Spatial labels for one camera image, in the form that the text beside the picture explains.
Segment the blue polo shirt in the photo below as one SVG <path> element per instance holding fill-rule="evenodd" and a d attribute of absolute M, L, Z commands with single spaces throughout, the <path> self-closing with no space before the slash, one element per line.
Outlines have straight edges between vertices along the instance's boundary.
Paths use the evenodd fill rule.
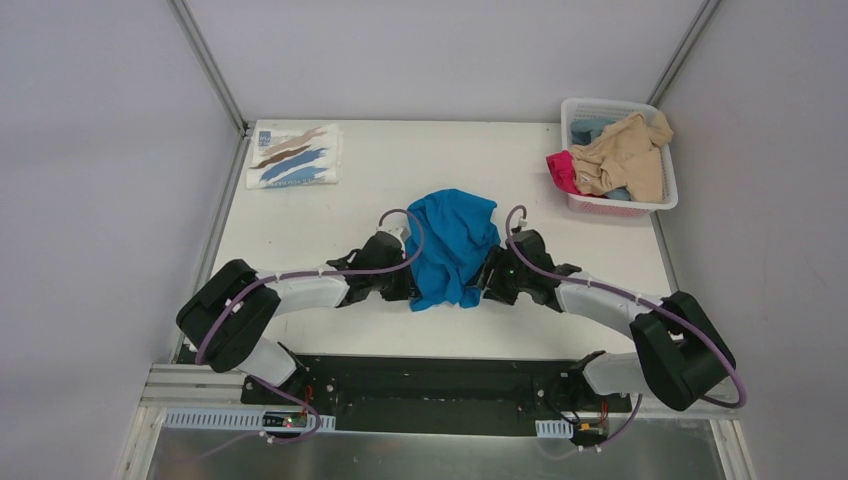
<path fill-rule="evenodd" d="M 430 193 L 408 206 L 415 219 L 406 248 L 421 252 L 411 272 L 420 295 L 410 301 L 414 312 L 445 303 L 469 309 L 481 291 L 472 281 L 489 251 L 501 244 L 492 222 L 497 203 L 458 189 Z"/>

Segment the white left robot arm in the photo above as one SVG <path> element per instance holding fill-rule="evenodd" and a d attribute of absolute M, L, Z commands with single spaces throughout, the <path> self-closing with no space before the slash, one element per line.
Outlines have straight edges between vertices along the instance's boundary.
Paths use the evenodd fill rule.
<path fill-rule="evenodd" d="M 265 336 L 280 315 L 313 308 L 342 308 L 377 291 L 387 301 L 413 297 L 417 288 L 405 229 L 381 229 L 359 249 L 313 270 L 272 273 L 243 259 L 227 262 L 176 315 L 176 325 L 196 350 L 196 361 L 217 373 L 238 370 L 266 382 L 281 404 L 305 390 L 304 366 L 281 343 Z"/>

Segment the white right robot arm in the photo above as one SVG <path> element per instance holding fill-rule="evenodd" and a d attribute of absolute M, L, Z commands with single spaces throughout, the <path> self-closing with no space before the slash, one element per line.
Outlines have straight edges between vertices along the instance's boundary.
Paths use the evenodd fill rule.
<path fill-rule="evenodd" d="M 484 298 L 512 305 L 526 293 L 541 306 L 580 316 L 633 342 L 634 352 L 593 352 L 566 372 L 569 400 L 583 410 L 607 395 L 650 395 L 685 411 L 698 401 L 744 406 L 747 391 L 730 349 L 697 299 L 683 291 L 644 295 L 557 265 L 535 230 L 515 230 L 492 248 L 471 280 Z"/>

